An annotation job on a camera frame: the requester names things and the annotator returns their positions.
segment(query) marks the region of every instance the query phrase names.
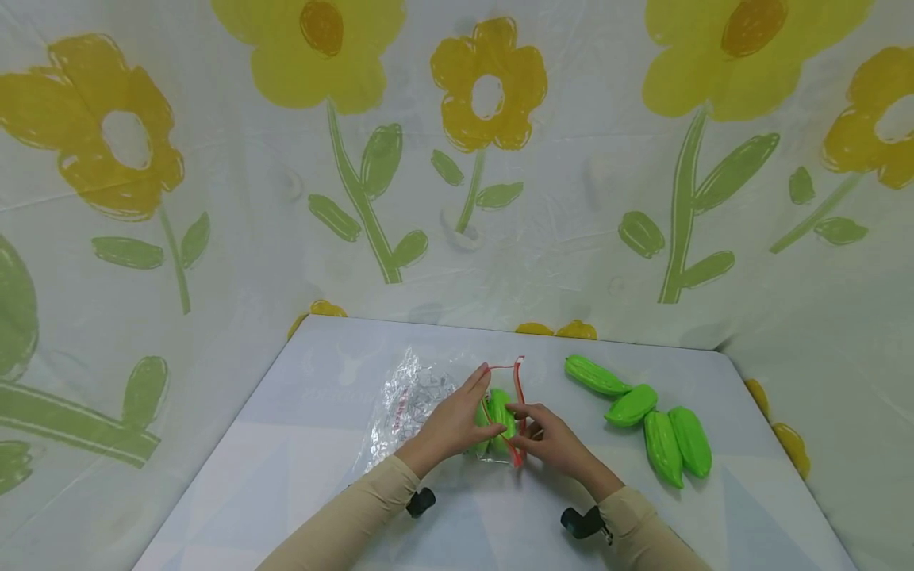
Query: green leaf print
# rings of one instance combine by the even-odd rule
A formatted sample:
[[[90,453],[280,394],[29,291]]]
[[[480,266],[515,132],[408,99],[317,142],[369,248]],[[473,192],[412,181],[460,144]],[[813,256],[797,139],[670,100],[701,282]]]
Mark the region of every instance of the green leaf print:
[[[362,191],[368,200],[384,194],[399,168],[403,131],[397,123],[382,125],[371,133],[362,153]]]
[[[355,242],[362,232],[362,227],[333,198],[324,195],[308,195],[308,210],[334,231],[338,237],[347,242]]]
[[[487,186],[476,197],[476,205],[483,210],[501,210],[520,196],[524,183]]]
[[[92,239],[95,257],[134,270],[154,270],[165,263],[165,252],[148,242],[120,236]]]
[[[447,154],[435,149],[431,152],[431,165],[435,167],[444,182],[451,186],[463,184],[463,171]]]
[[[22,440],[0,442],[0,496],[13,490],[32,475],[29,445]]]
[[[133,368],[123,395],[121,420],[124,425],[146,430],[153,423],[168,388],[168,363],[146,356]]]
[[[692,289],[716,280],[727,273],[736,262],[736,256],[729,250],[715,252],[684,271],[679,277],[679,287]]]
[[[815,225],[815,233],[835,246],[853,244],[862,240],[869,229],[845,217],[827,218]]]
[[[209,243],[209,214],[204,212],[181,239],[181,263],[187,270],[200,258]]]
[[[644,212],[632,210],[622,216],[619,238],[642,258],[651,258],[664,249],[664,233]]]
[[[696,190],[695,215],[720,206],[736,194],[765,165],[780,140],[776,132],[756,135],[727,155]]]
[[[15,382],[38,344],[38,303],[25,262],[0,235],[0,381]]]
[[[809,171],[805,166],[801,166],[791,174],[788,187],[791,192],[791,202],[795,205],[809,204],[815,198],[813,178],[809,176]]]
[[[426,248],[429,247],[429,238],[421,230],[409,232],[394,248],[393,263],[398,268],[406,268],[419,261]]]

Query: white table surface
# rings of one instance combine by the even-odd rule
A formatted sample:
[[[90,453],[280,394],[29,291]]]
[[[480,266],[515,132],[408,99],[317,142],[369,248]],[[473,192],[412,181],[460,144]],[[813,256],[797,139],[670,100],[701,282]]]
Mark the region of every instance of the white table surface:
[[[717,570],[855,569],[723,355],[646,345],[385,323],[313,315],[302,323],[217,445],[143,557],[138,571],[251,570],[288,533],[351,483],[386,376],[408,349],[464,379],[482,361],[525,355],[528,402],[544,402]],[[704,481],[659,482],[643,432],[609,428],[609,401],[568,380],[582,354],[629,384],[648,383],[658,407],[690,407],[714,451]],[[494,377],[511,386],[510,371]],[[605,569],[598,536],[577,541],[559,516],[593,504],[573,482],[530,460],[520,472],[456,458],[423,485],[437,504],[398,518],[359,569]]]

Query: plastic bag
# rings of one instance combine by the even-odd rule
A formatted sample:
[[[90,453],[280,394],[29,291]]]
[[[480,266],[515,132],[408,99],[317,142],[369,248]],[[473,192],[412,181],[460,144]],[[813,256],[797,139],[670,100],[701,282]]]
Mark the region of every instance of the plastic bag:
[[[364,471],[368,472],[416,436],[434,408],[466,381],[465,376],[458,378],[453,373],[455,369],[465,369],[465,361],[464,358],[445,362],[423,361],[412,348],[408,348],[381,387],[356,466],[364,465]],[[523,357],[519,357],[514,365],[490,366],[493,369],[490,391],[500,388],[516,395],[514,402],[524,402],[519,377],[522,361]],[[517,430],[523,430],[526,422],[521,421],[519,425]],[[507,454],[499,453],[490,446],[485,453],[477,454],[477,458],[519,467],[523,454],[506,439],[504,443]]]

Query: toy bitter melon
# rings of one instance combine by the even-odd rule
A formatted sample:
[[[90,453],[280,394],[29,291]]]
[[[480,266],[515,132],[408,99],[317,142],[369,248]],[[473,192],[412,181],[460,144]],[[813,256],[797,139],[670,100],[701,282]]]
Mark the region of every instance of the toy bitter melon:
[[[670,485],[683,488],[683,457],[676,443],[673,424],[663,412],[655,410],[644,417],[644,441],[647,459],[657,475]]]
[[[632,390],[618,376],[579,354],[565,359],[565,373],[590,390],[608,397],[621,397]]]
[[[517,434],[517,426],[515,425],[514,413],[505,408],[505,405],[511,402],[511,396],[508,395],[505,391],[500,388],[493,388],[489,391],[489,416],[492,418],[493,424],[503,424],[507,427],[507,430],[502,433],[502,436],[496,436],[495,438],[489,440],[492,450],[500,454],[508,453],[508,443],[505,439],[511,439],[515,434]]]
[[[705,478],[711,472],[711,447],[701,421],[685,407],[672,408],[667,414],[673,424],[685,469],[699,478]]]
[[[657,406],[657,392],[649,385],[638,385],[628,395],[612,403],[605,418],[617,427],[633,427]]]

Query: yellow flower print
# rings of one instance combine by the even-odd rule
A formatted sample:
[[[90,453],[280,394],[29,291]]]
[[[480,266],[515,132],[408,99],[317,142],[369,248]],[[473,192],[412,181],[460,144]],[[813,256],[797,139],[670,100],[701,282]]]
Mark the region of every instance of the yellow flower print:
[[[765,394],[765,389],[761,386],[761,383],[755,379],[747,379],[746,388],[749,390],[749,394],[752,395],[752,399],[755,400],[755,404],[758,405],[761,414],[764,415],[765,420],[768,420],[768,395]]]
[[[752,395],[752,398],[755,400],[755,404],[759,406],[761,414],[765,416],[765,420],[771,422],[769,419],[768,395],[765,394],[765,389],[759,381],[752,378],[746,379],[745,383],[746,388],[749,390],[749,394]],[[781,447],[787,452],[787,456],[791,459],[793,467],[800,472],[800,477],[806,480],[809,476],[809,470],[813,465],[809,460],[809,456],[806,454],[806,443],[803,442],[802,436],[800,436],[796,430],[782,422],[772,424],[771,430],[774,431],[774,436],[778,438]]]
[[[833,246],[862,240],[869,228],[848,217],[826,216],[854,192],[870,171],[876,171],[878,181],[894,190],[914,180],[914,131],[895,136],[880,129],[880,120],[891,108],[898,108],[896,103],[914,100],[914,48],[885,48],[864,62],[851,79],[847,99],[850,106],[825,135],[822,158],[829,170],[850,174],[806,219],[771,245],[772,254],[784,251],[811,231]],[[812,200],[813,180],[804,166],[791,176],[790,184],[793,186],[797,179],[808,188],[807,202]]]
[[[286,333],[286,341],[292,339],[292,336],[295,335],[295,332],[298,331],[299,325],[302,324],[304,318],[311,314],[314,315],[331,315],[334,317],[348,317],[345,314],[345,311],[339,305],[333,305],[327,300],[317,300],[311,304],[308,313],[302,313],[297,318],[295,318],[295,323],[292,324],[292,327],[289,328],[289,332]]]
[[[397,37],[403,0],[212,0],[232,36],[254,46],[257,89],[281,107],[329,98],[343,114],[377,107],[387,86],[380,56]]]
[[[521,323],[517,326],[515,333],[526,333],[529,335],[555,335],[556,337],[573,337],[575,339],[597,339],[597,330],[593,325],[576,319],[552,333],[552,330],[542,323],[528,322]]]
[[[447,90],[441,102],[444,131],[464,153],[489,143],[516,151],[530,139],[530,112],[546,97],[546,68],[538,49],[517,48],[516,42],[515,21],[501,17],[477,24],[472,37],[444,39],[431,56],[435,85]],[[479,117],[473,88],[485,76],[501,83],[502,98],[492,116]]]
[[[50,65],[0,76],[0,124],[21,143],[58,152],[64,180],[106,216],[152,217],[162,191],[184,180],[184,159],[168,135],[171,107],[141,67],[130,68],[110,37],[67,37],[48,47]],[[145,128],[149,161],[122,164],[102,131],[115,111]]]
[[[873,0],[648,0],[651,39],[666,49],[644,80],[644,104],[680,117],[705,101],[717,121],[774,111],[803,62],[863,23]]]
[[[48,46],[48,60],[26,73],[0,75],[0,125],[22,144],[57,152],[60,175],[105,216],[138,222],[158,213],[187,315],[185,271],[203,255],[210,226],[204,212],[178,241],[162,204],[163,191],[184,180],[184,157],[168,140],[175,126],[171,106],[146,70],[128,66],[108,36],[60,39]],[[109,130],[109,122],[142,129],[144,156],[125,152],[130,145],[110,137],[118,130]],[[125,268],[154,270],[165,263],[161,247],[135,238],[91,242],[97,258]]]
[[[877,171],[879,182],[900,189],[914,179],[914,131],[894,141],[877,122],[894,103],[914,96],[914,48],[885,48],[857,70],[847,90],[850,106],[825,136],[826,166],[837,173]]]
[[[791,462],[793,462],[794,468],[800,472],[800,477],[806,480],[809,477],[809,470],[812,464],[806,454],[806,443],[803,442],[802,437],[796,430],[782,422],[771,425],[771,429],[774,430],[774,436],[778,437],[781,446],[787,452]]]

